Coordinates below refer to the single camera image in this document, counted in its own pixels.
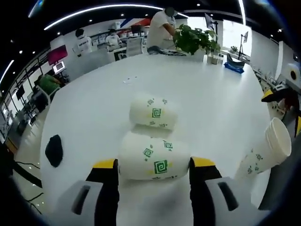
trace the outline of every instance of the stacked paper cups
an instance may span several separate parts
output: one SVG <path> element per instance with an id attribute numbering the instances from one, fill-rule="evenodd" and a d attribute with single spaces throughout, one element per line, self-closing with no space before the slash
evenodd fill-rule
<path id="1" fill-rule="evenodd" d="M 178 107 L 165 98 L 139 94 L 131 103 L 129 118 L 134 124 L 173 130 Z M 136 180 L 182 177 L 188 172 L 189 161 L 186 144 L 131 131 L 124 137 L 118 154 L 120 175 Z"/>
<path id="2" fill-rule="evenodd" d="M 278 118 L 273 118 L 260 141 L 241 161 L 235 179 L 254 177 L 281 164 L 292 151 L 289 133 Z"/>

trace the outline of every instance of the green plant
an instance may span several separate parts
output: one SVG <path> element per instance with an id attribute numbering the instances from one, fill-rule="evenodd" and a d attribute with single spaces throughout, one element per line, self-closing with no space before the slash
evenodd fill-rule
<path id="1" fill-rule="evenodd" d="M 191 29 L 188 25 L 180 25 L 175 30 L 174 45 L 186 53 L 194 55 L 198 49 L 203 49 L 206 54 L 219 51 L 221 46 L 217 43 L 217 35 L 214 31 Z"/>
<path id="2" fill-rule="evenodd" d="M 232 51 L 233 53 L 236 53 L 237 50 L 238 50 L 238 48 L 237 48 L 236 46 L 231 46 L 231 51 Z"/>

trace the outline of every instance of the green shirt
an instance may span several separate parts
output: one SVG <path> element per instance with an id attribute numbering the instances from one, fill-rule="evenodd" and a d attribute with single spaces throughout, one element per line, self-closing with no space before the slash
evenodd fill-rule
<path id="1" fill-rule="evenodd" d="M 55 83 L 55 79 L 45 74 L 39 81 L 39 86 L 44 90 L 48 95 L 50 95 L 53 91 L 55 91 L 58 87 L 60 87 L 59 84 Z"/>

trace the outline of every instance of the pink screen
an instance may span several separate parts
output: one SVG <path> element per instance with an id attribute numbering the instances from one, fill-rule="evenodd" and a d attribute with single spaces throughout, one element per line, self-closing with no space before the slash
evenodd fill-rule
<path id="1" fill-rule="evenodd" d="M 68 56 L 66 46 L 60 46 L 47 54 L 48 63 L 49 65 L 53 65 L 55 62 L 63 59 L 64 57 Z"/>

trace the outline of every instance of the person in green shirt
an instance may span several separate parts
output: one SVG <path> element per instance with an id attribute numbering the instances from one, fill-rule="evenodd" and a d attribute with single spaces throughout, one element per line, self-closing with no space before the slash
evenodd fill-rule
<path id="1" fill-rule="evenodd" d="M 40 75 L 38 81 L 39 81 L 39 86 L 48 95 L 50 95 L 53 91 L 55 91 L 57 88 L 61 87 L 62 85 L 59 80 L 57 80 L 56 78 L 48 74 Z"/>

